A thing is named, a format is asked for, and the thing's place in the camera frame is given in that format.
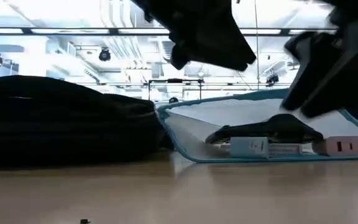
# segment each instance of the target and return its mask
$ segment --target ceiling light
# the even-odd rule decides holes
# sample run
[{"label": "ceiling light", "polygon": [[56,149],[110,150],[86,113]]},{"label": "ceiling light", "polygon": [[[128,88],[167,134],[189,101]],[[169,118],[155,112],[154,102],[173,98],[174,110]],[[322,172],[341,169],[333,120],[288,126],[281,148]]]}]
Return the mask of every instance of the ceiling light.
[{"label": "ceiling light", "polygon": [[99,60],[102,62],[106,62],[111,59],[111,54],[108,48],[103,48],[99,54]]},{"label": "ceiling light", "polygon": [[109,34],[108,29],[31,29],[35,34]]},{"label": "ceiling light", "polygon": [[23,34],[21,29],[0,28],[0,34]]},{"label": "ceiling light", "polygon": [[334,34],[336,30],[335,29],[320,29],[320,30],[319,29],[308,29],[308,30],[293,29],[293,30],[289,31],[289,34],[297,35],[297,34],[300,34],[300,33],[306,32],[306,31],[308,31],[308,32],[327,32],[329,34]]},{"label": "ceiling light", "polygon": [[118,29],[120,34],[169,34],[168,29]]},{"label": "ceiling light", "polygon": [[296,34],[300,34],[300,33],[304,32],[304,31],[306,31],[306,30],[290,30],[289,34],[296,35]]},{"label": "ceiling light", "polygon": [[241,34],[279,34],[279,29],[240,29]]}]

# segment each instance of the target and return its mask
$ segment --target railing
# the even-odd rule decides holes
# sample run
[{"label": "railing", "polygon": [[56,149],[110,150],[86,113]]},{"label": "railing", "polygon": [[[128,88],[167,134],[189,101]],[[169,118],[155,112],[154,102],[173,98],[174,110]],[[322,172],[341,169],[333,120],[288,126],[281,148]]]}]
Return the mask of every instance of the railing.
[{"label": "railing", "polygon": [[244,94],[250,91],[259,91],[259,90],[271,90],[277,88],[288,88],[291,83],[276,83],[273,87],[267,87],[264,83],[205,83],[203,79],[169,79],[169,80],[149,80],[147,83],[77,83],[84,86],[115,86],[126,89],[128,92],[134,90],[147,90],[149,100],[151,100],[152,90],[164,88],[166,86],[182,86],[181,93],[176,93],[181,96],[177,97],[179,100],[185,100],[185,93],[197,91],[199,92],[196,96],[196,99],[202,99],[203,93],[208,92],[209,97],[218,96],[220,91],[226,92],[226,95],[235,95],[235,94]]}]

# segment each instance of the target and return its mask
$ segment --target ceiling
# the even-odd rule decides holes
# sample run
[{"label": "ceiling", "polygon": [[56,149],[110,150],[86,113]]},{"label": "ceiling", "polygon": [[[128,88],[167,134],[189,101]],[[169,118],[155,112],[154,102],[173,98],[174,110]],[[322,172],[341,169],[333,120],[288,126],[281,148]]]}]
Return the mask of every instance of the ceiling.
[{"label": "ceiling", "polygon": [[[232,12],[240,28],[333,28],[326,16],[332,8],[317,1],[294,0],[232,0]],[[0,0],[0,27],[158,27],[159,24],[145,22],[144,13],[129,0]],[[31,40],[49,37],[0,37],[0,44],[15,43],[28,45]],[[150,70],[144,75],[150,78],[203,77],[209,82],[257,82],[271,73],[281,71],[287,82],[294,76],[283,68],[291,58],[283,51],[289,37],[246,37],[251,48],[257,53],[258,61],[245,72],[225,68],[189,63],[181,72],[166,65],[164,56],[172,43],[167,37],[95,37],[64,36],[59,42],[69,42],[76,49],[76,56],[89,65],[98,75],[105,75],[109,82],[140,82],[128,73],[133,69]],[[110,48],[112,59],[101,62],[98,55],[102,47]],[[6,54],[17,57],[18,54]]]}]

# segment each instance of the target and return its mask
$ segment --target black bag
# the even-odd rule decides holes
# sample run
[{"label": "black bag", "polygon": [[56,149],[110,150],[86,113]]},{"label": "black bag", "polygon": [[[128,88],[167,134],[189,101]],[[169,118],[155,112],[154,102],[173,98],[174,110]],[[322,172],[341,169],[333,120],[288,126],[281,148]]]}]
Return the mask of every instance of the black bag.
[{"label": "black bag", "polygon": [[0,166],[134,161],[164,135],[151,101],[52,78],[0,78]]}]

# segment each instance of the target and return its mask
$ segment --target wooden table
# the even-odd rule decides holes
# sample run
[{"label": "wooden table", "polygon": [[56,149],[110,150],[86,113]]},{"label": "wooden table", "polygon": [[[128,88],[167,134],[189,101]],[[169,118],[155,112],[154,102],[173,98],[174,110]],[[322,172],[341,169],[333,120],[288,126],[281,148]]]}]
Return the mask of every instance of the wooden table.
[{"label": "wooden table", "polygon": [[0,171],[0,224],[358,223],[358,161]]}]

